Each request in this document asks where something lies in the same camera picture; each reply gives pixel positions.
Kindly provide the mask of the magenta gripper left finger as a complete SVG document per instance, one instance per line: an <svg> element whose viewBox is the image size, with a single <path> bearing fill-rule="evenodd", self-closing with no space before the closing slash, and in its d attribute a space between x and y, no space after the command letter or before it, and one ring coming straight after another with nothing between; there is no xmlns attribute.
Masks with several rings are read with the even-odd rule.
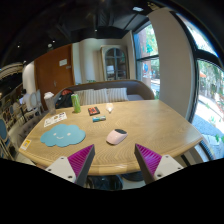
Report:
<svg viewBox="0 0 224 224"><path fill-rule="evenodd" d="M95 147L90 145L69 157L59 157L46 171L83 187L94 156Z"/></svg>

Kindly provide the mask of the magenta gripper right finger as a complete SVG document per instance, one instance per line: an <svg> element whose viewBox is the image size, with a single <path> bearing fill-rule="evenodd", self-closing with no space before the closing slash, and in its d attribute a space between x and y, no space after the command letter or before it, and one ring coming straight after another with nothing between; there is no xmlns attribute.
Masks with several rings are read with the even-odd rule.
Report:
<svg viewBox="0 0 224 224"><path fill-rule="evenodd" d="M183 169L183 166L170 155L162 156L139 144L135 145L134 154L146 184Z"/></svg>

